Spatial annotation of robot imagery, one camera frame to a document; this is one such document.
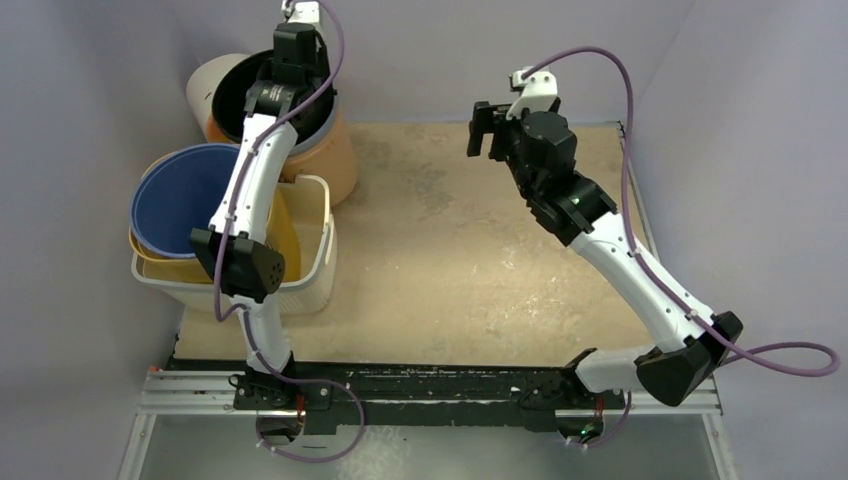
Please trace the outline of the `black plastic bin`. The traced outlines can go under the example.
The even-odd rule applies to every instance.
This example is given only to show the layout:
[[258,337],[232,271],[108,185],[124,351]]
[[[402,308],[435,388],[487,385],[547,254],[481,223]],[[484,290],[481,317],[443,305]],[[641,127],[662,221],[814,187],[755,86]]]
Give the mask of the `black plastic bin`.
[[[265,50],[249,56],[227,73],[218,85],[212,101],[212,117],[222,134],[236,144],[242,141],[246,95],[257,80],[270,75],[272,51]],[[331,109],[335,90],[330,87],[292,121],[299,134],[308,137],[324,122]]]

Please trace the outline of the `orange capybara bin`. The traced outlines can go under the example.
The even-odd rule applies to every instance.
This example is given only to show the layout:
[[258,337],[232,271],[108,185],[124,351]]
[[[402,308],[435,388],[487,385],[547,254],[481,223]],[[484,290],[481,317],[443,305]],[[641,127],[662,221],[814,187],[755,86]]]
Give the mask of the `orange capybara bin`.
[[341,107],[329,135],[309,151],[289,156],[279,181],[293,183],[299,175],[321,177],[329,188],[332,207],[352,193],[358,180],[358,160]]

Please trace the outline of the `grey plastic bin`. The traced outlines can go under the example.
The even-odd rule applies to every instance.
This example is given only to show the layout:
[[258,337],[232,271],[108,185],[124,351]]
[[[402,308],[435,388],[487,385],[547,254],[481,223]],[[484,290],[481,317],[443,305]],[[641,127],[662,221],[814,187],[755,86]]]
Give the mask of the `grey plastic bin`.
[[301,155],[316,147],[322,140],[324,140],[333,128],[333,125],[339,115],[339,110],[338,96],[335,95],[331,103],[329,114],[322,125],[308,137],[298,138],[297,143],[290,150],[289,156],[293,157]]

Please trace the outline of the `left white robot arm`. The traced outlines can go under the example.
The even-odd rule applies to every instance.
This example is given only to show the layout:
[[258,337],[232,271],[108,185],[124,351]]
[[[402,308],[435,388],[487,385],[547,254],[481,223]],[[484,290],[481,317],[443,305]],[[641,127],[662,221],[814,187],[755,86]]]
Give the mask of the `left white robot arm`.
[[275,295],[290,264],[268,245],[268,219],[291,150],[328,122],[334,103],[327,45],[317,27],[281,23],[245,93],[241,143],[225,193],[190,245],[213,281],[218,321],[237,315],[247,345],[237,391],[272,408],[292,405],[298,382]]

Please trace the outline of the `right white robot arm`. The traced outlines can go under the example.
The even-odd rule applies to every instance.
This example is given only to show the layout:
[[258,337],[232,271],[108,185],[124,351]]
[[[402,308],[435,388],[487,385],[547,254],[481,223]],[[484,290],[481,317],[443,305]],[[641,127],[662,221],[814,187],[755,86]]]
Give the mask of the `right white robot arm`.
[[507,114],[505,104],[473,107],[467,154],[479,155],[491,135],[491,159],[505,163],[535,220],[598,272],[646,326],[653,343],[623,350],[588,349],[561,381],[564,399],[584,407],[606,390],[641,390],[680,405],[726,358],[728,349],[694,321],[700,316],[721,339],[743,330],[732,312],[715,313],[677,282],[640,242],[626,240],[614,200],[576,168],[578,140],[555,109]]

